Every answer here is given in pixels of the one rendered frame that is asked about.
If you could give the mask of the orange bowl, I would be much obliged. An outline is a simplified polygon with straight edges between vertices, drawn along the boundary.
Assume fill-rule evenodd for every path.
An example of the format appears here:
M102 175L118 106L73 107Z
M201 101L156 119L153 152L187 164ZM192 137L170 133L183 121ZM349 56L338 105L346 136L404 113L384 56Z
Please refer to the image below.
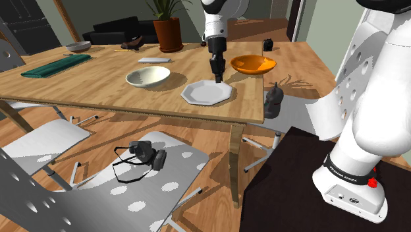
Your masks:
M231 59L230 64L239 73L259 75L271 71L277 62L261 55L242 55Z

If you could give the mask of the white octagonal plate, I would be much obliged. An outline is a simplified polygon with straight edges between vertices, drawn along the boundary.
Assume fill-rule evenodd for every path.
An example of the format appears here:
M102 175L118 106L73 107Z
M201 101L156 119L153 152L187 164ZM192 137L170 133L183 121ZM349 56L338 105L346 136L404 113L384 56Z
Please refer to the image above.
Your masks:
M215 105L231 96L233 87L224 82L201 80L188 84L181 92L181 97L192 105Z

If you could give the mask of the potted plant in brown pot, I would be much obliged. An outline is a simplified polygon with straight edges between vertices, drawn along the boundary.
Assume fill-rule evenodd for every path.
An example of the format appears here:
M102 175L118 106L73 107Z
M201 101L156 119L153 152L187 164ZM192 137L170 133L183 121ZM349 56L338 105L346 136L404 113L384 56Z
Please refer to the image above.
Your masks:
M152 0L154 7L147 0L144 1L152 11L153 16L157 17L153 24L160 51L164 53L180 51L184 47L180 33L180 21L179 18L173 17L173 14L181 10L187 11L188 9L185 7L175 9L175 6L182 2L192 3L191 0Z

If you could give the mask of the white flat slab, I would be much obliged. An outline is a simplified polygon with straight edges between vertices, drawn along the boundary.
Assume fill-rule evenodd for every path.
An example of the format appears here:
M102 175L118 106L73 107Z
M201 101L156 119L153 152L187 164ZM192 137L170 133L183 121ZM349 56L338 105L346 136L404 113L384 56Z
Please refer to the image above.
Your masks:
M169 63L170 61L170 58L162 57L143 57L138 60L139 63Z

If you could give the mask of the cream bowl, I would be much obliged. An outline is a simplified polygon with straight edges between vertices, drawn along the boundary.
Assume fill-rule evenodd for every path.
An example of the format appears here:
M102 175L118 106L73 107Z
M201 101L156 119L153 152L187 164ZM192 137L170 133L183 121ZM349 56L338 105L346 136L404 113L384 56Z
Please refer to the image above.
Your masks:
M137 88L152 88L165 82L171 72L166 67L150 66L132 71L126 75L126 81Z

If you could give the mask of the black cat figure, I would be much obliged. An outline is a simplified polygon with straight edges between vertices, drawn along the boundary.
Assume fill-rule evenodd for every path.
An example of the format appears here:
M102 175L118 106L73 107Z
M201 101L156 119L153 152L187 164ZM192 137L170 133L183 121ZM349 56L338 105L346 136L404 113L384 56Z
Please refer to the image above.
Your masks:
M274 87L266 93L264 103L264 117L267 119L274 119L279 115L281 110L281 102L284 98L283 90L275 83Z

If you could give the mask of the brown shoe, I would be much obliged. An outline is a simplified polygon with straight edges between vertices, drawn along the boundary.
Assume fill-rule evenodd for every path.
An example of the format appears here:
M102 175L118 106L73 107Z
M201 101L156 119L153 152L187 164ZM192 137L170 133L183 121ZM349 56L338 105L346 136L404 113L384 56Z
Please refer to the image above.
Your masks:
M144 37L143 36L137 36L133 38L131 42L123 42L121 44L122 49L133 49L138 51L140 47L144 45Z

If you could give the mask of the black sofa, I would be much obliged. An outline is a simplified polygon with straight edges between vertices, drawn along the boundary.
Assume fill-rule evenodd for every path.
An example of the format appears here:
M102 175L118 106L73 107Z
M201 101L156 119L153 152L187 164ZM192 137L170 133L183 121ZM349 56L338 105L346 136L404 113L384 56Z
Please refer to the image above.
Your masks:
M137 16L93 25L93 31L83 33L85 41L93 45L115 45L131 42L143 36L145 44L158 44L152 20L138 20Z

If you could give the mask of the wooden table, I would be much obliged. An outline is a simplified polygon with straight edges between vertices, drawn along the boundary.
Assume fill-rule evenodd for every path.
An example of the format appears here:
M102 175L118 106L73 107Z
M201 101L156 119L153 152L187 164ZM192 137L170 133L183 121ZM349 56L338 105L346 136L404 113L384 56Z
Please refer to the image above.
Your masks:
M157 45L145 45L139 51L118 51L116 45L95 45L90 49L92 59L59 74L49 78L24 78L21 75L61 59L67 52L63 47L44 51L29 57L24 66L0 73L0 100L227 123L231 126L231 194L234 207L240 206L240 142L248 123L264 120L262 76L241 74L227 64L223 79L236 93L213 106L190 105L180 95L185 86L214 79L208 49L198 43L186 44L181 51L167 54L171 62L164 66L171 75L156 90L135 88L126 82L125 77L143 67L139 59L162 57L164 54Z

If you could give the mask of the grey bowl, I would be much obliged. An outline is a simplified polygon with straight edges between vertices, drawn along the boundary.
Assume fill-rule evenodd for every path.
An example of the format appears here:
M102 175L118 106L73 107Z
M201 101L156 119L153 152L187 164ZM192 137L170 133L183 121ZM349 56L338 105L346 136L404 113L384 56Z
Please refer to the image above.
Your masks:
M80 53L83 51L89 50L91 48L91 42L90 41L83 41L83 42L76 42L76 43L71 43L66 45L66 49L71 52L75 53Z

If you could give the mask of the green folded cloth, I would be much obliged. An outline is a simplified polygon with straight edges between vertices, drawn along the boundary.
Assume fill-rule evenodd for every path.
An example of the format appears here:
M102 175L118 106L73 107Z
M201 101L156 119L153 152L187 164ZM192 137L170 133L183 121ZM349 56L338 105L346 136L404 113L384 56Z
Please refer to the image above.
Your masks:
M73 66L81 64L85 61L88 61L91 58L92 57L90 55L85 54L69 55L63 59L48 63L30 71L23 72L20 75L26 78L47 78Z

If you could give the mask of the dark robot stand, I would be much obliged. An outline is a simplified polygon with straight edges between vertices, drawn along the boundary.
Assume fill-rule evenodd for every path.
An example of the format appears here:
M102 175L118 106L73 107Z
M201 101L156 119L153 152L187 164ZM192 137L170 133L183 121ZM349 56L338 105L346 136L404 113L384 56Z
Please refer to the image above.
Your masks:
M334 142L292 127L246 187L240 232L411 232L411 171L376 166L388 203L372 223L326 203L312 181Z

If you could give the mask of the dark cabinet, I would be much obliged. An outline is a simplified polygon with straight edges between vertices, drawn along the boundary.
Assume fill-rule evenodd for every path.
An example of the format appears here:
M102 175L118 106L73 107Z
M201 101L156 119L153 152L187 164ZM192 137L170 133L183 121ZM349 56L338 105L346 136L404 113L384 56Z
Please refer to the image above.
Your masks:
M20 55L61 47L36 0L0 0L0 30Z

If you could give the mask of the grey perforated chair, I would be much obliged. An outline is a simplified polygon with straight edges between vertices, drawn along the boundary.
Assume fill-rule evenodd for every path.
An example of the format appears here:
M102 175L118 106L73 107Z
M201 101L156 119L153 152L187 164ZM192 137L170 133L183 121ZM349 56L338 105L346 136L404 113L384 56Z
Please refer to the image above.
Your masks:
M79 183L74 183L77 169L81 166L80 162L74 164L69 182L48 165L89 136L88 131L70 121L50 121L0 149L0 173L10 174L13 170L11 165L17 164L29 175L34 175L40 170L45 171L64 190L77 189L95 177L92 175Z
M0 31L0 73L20 67L26 63Z
M49 191L0 148L0 214L28 232L160 232L194 196L187 190L209 156L162 132L143 136L167 157L161 171L108 165L86 184Z

